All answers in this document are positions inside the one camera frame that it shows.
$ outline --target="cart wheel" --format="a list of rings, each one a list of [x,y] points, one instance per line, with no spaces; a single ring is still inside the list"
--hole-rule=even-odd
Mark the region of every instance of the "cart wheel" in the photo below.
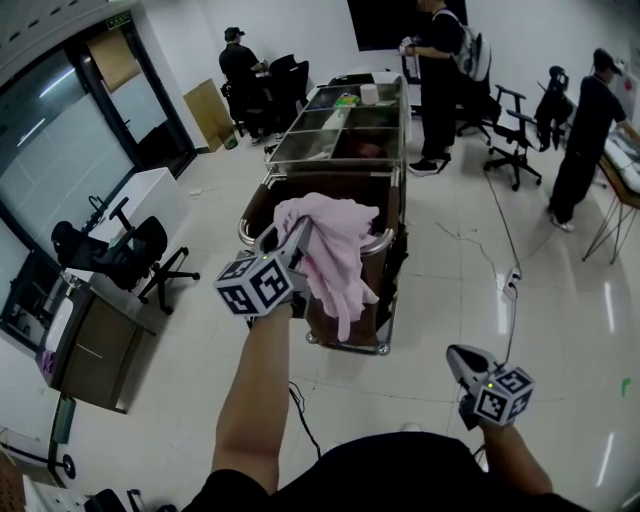
[[[307,341],[307,343],[309,343],[310,345],[317,345],[318,344],[318,338],[316,338],[316,335],[313,334],[311,331],[309,331],[307,333],[307,335],[304,337],[304,339]]]
[[[387,356],[389,355],[390,351],[391,351],[391,347],[389,346],[388,343],[381,343],[380,345],[378,345],[379,356]]]

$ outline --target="black screen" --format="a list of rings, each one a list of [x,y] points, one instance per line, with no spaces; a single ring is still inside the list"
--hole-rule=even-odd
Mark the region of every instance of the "black screen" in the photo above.
[[[358,48],[393,50],[402,40],[424,32],[431,23],[431,14],[419,12],[416,0],[348,0],[356,31]],[[465,0],[449,0],[447,7],[467,24]]]

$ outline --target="pink towel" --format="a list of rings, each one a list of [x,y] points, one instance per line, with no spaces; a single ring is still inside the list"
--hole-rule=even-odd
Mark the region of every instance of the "pink towel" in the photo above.
[[[360,248],[375,240],[369,231],[379,213],[378,208],[351,199],[331,199],[316,193],[283,201],[275,209],[280,243],[298,219],[309,217],[313,221],[307,256],[299,271],[307,276],[311,292],[322,301],[325,313],[338,319],[340,341],[349,339],[351,322],[360,320],[364,305],[378,302],[360,278]]]

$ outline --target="backpack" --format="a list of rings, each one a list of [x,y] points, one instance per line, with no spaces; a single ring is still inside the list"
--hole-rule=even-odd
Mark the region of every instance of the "backpack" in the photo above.
[[[457,54],[453,55],[460,73],[468,76],[474,82],[484,82],[491,67],[491,46],[482,34],[476,33],[471,27],[460,23],[458,17],[449,9],[438,11],[433,19],[441,14],[454,18],[462,29],[462,44]]]

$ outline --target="white tile floor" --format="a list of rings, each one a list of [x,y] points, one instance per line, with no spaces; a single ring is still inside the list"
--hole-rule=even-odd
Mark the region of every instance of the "white tile floor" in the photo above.
[[[418,147],[416,141],[412,156]],[[499,279],[515,266],[483,176],[486,159],[482,141],[460,139],[446,172],[410,178],[411,257],[388,357],[310,346],[304,341],[306,326],[292,326],[291,374],[322,446],[393,431],[408,421],[458,437],[472,450],[480,446],[479,433],[468,433],[458,417],[445,349],[464,343],[504,358],[512,303],[498,291],[480,248],[452,238],[438,223],[480,242]],[[517,426],[559,493],[608,511],[638,490],[640,315],[634,313],[640,305],[640,224],[614,266],[608,265],[610,245],[583,263],[611,192],[594,187],[578,209],[577,231],[555,231],[544,208],[561,159],[561,152],[532,155],[544,184],[537,188],[525,175],[517,194],[506,170],[491,175],[524,272],[511,362],[538,382],[535,403]],[[241,248],[237,223],[264,174],[261,148],[245,139],[233,151],[198,157],[180,178],[187,192],[206,190],[192,200],[193,214],[176,241],[191,249],[183,268],[197,269],[203,279],[173,285],[176,311],[169,319],[153,307],[132,309],[159,335],[141,347],[129,415],[78,404],[63,450],[77,464],[78,477],[68,482],[73,488],[94,493],[112,487],[122,493],[135,487],[149,504],[184,507],[203,484],[216,419],[247,332],[223,309],[211,283]],[[622,397],[626,378],[632,385]],[[282,484],[314,462],[293,410],[281,462]]]

